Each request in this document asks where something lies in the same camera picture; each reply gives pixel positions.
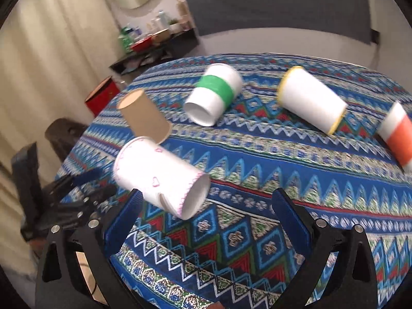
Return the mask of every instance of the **kraft paper cup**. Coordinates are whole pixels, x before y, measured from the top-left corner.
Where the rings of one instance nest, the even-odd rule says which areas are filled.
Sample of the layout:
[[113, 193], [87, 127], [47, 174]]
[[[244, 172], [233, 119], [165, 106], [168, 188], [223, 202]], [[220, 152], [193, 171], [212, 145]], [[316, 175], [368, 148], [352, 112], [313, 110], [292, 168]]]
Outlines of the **kraft paper cup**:
[[412, 122], [399, 102], [395, 102], [376, 130], [405, 172], [412, 170]]
[[182, 220], [199, 210], [210, 188], [209, 174], [146, 136], [131, 140], [120, 150], [113, 172], [120, 187], [138, 189], [147, 202]]
[[347, 107], [336, 93], [300, 66], [285, 73], [277, 101], [328, 135], [335, 132]]
[[172, 124], [147, 97], [144, 89], [126, 94], [117, 108], [136, 137], [148, 136], [160, 144], [170, 135]]
[[183, 105], [189, 118], [201, 126], [213, 126], [242, 92], [243, 79], [226, 64], [212, 64]]

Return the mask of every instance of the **curtain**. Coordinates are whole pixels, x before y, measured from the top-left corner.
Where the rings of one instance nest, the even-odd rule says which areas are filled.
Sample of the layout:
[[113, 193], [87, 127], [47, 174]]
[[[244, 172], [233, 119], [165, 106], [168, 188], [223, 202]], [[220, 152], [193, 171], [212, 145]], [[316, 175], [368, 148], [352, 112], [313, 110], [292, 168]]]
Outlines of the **curtain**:
[[41, 181], [53, 180], [60, 161], [44, 133], [61, 117], [91, 123], [84, 100], [122, 56], [118, 33], [105, 0], [19, 0], [0, 29], [2, 265], [28, 271], [10, 159], [37, 141]]

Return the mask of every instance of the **white paper cup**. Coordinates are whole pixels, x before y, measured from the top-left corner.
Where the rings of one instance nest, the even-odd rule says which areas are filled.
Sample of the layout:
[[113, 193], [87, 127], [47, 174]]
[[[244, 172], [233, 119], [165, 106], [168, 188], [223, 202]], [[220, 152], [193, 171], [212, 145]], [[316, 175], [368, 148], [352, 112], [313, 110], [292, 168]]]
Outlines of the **white paper cup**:
[[151, 204], [181, 218], [191, 218], [203, 204], [210, 176], [157, 145], [138, 137], [120, 150], [114, 179], [126, 189], [138, 189]]
[[395, 102], [376, 130], [402, 168], [412, 170], [412, 122], [399, 102]]
[[183, 109], [196, 124], [213, 126], [242, 92], [242, 87], [242, 76], [232, 66], [212, 64], [188, 96]]
[[277, 101], [328, 135], [335, 132], [347, 107], [336, 93], [300, 66], [285, 73]]

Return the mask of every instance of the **tablecloth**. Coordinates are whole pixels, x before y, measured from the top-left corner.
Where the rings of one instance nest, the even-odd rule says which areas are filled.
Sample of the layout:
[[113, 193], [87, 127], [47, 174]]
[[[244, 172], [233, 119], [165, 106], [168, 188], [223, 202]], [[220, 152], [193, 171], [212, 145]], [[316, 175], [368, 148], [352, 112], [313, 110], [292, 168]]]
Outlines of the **tablecloth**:
[[[212, 63], [235, 67], [244, 90], [216, 126], [206, 128], [191, 122], [182, 105]], [[278, 106], [279, 81], [295, 65], [348, 103], [333, 136]], [[271, 193], [283, 187], [314, 218], [345, 229], [361, 224], [376, 266], [378, 306], [392, 296], [412, 261], [412, 177], [374, 132], [395, 100], [411, 112], [412, 97], [396, 82], [356, 65], [279, 54], [190, 57], [156, 66], [111, 101], [63, 163], [58, 176], [94, 167], [104, 173], [67, 201], [114, 183], [114, 159], [134, 138], [116, 105], [141, 87], [173, 123], [162, 145], [209, 172], [212, 184], [188, 221], [145, 203], [111, 257], [132, 291], [160, 308], [206, 308], [216, 301], [226, 308], [270, 308], [304, 260], [271, 207]], [[102, 210], [127, 194], [119, 189]], [[310, 301], [322, 295], [335, 260], [331, 254]]]

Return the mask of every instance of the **brown paper cup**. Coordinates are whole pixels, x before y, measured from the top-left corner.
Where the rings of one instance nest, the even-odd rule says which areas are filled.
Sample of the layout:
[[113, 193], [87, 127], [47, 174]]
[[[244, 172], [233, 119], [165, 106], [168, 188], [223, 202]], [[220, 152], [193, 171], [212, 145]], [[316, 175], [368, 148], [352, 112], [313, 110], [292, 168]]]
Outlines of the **brown paper cup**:
[[170, 135], [172, 124], [146, 96], [144, 89], [128, 93], [117, 108], [136, 137], [148, 136], [160, 144]]

